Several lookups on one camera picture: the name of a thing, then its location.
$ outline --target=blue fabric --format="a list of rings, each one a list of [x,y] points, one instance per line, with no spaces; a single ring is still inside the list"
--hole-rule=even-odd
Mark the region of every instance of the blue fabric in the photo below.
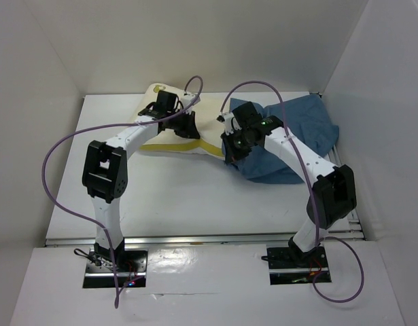
[[[232,98],[230,111],[246,101]],[[275,115],[283,119],[280,104],[263,108],[253,103],[263,116]],[[332,124],[325,106],[318,95],[308,95],[284,102],[285,114],[290,130],[305,145],[319,156],[325,156],[338,139],[338,126]],[[246,179],[258,183],[302,183],[302,179],[272,153],[260,146],[253,147],[251,153],[243,160],[231,164]]]

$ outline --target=white wall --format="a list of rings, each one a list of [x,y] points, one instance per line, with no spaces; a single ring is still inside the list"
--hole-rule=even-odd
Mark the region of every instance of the white wall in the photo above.
[[[324,94],[362,224],[418,325],[418,0],[370,0]]]
[[[32,248],[50,220],[43,157],[75,128],[80,99],[27,6],[0,0],[0,325],[9,325]],[[55,190],[67,151],[50,165]]]
[[[251,78],[323,90],[366,2],[26,1],[85,93],[145,92],[195,73],[206,91]]]

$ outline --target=yellow stripe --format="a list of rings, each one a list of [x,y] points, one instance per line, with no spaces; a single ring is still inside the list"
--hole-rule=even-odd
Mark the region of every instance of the yellow stripe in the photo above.
[[[204,149],[207,153],[218,156],[220,158],[224,157],[224,154],[222,153],[222,150],[220,148],[217,148],[216,146],[213,146],[212,144],[209,144],[208,142],[202,140],[202,139],[196,139],[194,141],[191,141],[190,143],[186,144],[152,144],[152,145],[142,145],[140,149],[143,151],[191,151],[193,149],[196,149],[198,147],[201,147]]]

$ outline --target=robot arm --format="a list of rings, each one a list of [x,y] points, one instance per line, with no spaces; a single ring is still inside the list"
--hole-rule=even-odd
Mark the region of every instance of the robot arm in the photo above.
[[[82,183],[88,189],[94,204],[96,220],[101,222],[111,236],[114,255],[117,261],[124,254],[124,237],[120,227],[120,197],[128,184],[127,160],[150,139],[166,128],[184,138],[199,139],[195,126],[195,112],[191,109],[169,119],[177,113],[177,105],[187,107],[196,103],[193,94],[184,94],[178,100],[176,94],[159,91],[155,103],[150,103],[139,113],[135,123],[152,122],[142,126],[131,126],[105,142],[93,141],[88,146],[82,175]],[[109,242],[102,228],[97,226],[94,252],[110,260]]]
[[[226,149],[226,162],[242,160],[253,146],[259,145],[283,160],[304,181],[305,176],[293,141],[301,154],[305,170],[313,185],[317,205],[319,233],[328,234],[335,221],[345,217],[356,205],[353,171],[346,165],[337,167],[321,158],[292,132],[287,133],[283,122],[275,116],[264,118],[251,102],[237,107],[233,112],[218,118],[225,125],[222,140]],[[315,216],[311,201],[307,204],[308,217],[300,230],[289,241],[292,258],[302,260],[315,249]]]

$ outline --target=gray wall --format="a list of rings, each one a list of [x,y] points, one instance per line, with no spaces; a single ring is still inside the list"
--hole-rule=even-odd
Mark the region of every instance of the gray wall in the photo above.
[[[406,324],[418,325],[418,0],[369,1],[324,98],[362,225]]]
[[[182,85],[195,73],[205,91],[255,78],[285,91],[323,90],[366,0],[26,2],[79,89],[92,94]]]
[[[32,248],[50,220],[43,157],[75,128],[80,99],[23,1],[0,0],[0,325],[9,324]],[[50,165],[55,190],[67,150]]]

